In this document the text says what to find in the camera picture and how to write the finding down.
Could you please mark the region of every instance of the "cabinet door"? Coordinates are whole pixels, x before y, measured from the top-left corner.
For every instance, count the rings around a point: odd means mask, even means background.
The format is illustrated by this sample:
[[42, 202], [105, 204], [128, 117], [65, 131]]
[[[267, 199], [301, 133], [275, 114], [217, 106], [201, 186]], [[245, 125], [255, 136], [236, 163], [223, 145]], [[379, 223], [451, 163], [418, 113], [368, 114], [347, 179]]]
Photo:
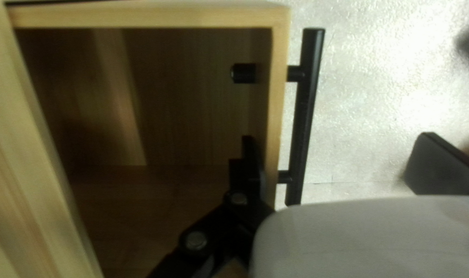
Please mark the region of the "cabinet door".
[[[0, 3], [0, 276], [102, 277], [68, 184], [82, 166], [223, 168], [249, 134], [273, 204], [288, 25], [265, 2]], [[228, 85], [232, 62], [257, 84]]]
[[0, 277], [102, 277], [1, 2]]

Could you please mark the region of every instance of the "white textured wall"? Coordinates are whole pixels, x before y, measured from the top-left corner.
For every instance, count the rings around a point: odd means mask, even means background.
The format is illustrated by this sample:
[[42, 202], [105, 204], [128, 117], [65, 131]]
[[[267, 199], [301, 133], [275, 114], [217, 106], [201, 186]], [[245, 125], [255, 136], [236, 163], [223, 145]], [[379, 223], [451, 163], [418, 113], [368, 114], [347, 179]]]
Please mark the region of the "white textured wall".
[[[398, 180], [423, 131], [469, 153], [469, 0], [274, 2], [292, 8], [289, 64], [298, 64], [304, 27], [326, 29], [305, 202], [411, 194]], [[287, 86], [280, 169], [295, 88]]]

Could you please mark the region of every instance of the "metal hardware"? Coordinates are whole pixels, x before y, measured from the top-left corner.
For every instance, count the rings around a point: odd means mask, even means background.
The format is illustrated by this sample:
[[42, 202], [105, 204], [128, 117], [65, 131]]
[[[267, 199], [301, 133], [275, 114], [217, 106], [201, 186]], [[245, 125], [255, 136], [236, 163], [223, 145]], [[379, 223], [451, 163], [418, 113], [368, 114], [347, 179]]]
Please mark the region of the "metal hardware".
[[192, 231], [187, 235], [185, 245], [193, 251], [201, 250], [207, 245], [207, 237], [201, 231]]
[[242, 159], [230, 160], [223, 203], [186, 229], [147, 278], [209, 278], [233, 258], [248, 267], [255, 232], [274, 209], [261, 200], [265, 184], [255, 140], [244, 136], [242, 142]]
[[230, 199], [231, 199], [231, 203], [234, 205], [244, 206], [248, 204], [248, 199], [246, 198], [246, 195], [243, 193], [239, 193], [239, 192], [233, 193]]
[[231, 67], [231, 79], [235, 84], [256, 83], [256, 64], [234, 64]]
[[300, 65], [288, 66], [287, 81], [298, 82], [289, 169], [279, 175], [279, 183], [287, 184], [284, 202], [288, 206], [301, 203], [324, 34], [324, 29], [305, 28]]

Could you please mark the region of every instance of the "black metal handle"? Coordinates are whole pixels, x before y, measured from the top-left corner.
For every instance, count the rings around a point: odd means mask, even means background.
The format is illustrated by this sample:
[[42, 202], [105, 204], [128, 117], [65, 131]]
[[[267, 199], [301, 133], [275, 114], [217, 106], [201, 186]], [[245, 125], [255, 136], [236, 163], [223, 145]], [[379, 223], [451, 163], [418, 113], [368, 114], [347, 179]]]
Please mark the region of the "black metal handle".
[[288, 171], [280, 171], [280, 183], [286, 183], [285, 204], [301, 203], [307, 164], [318, 73], [324, 45], [324, 29], [305, 28], [301, 45], [300, 65], [288, 66], [288, 82], [298, 82], [289, 154]]

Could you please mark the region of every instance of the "wooden cabinet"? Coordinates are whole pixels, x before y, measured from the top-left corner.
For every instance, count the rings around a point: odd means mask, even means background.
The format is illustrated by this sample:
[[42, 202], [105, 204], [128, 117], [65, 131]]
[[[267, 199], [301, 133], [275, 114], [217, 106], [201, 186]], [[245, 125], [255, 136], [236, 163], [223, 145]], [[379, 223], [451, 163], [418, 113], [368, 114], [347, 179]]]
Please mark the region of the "wooden cabinet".
[[267, 2], [0, 2], [0, 277], [144, 277], [242, 135], [273, 203], [288, 27]]

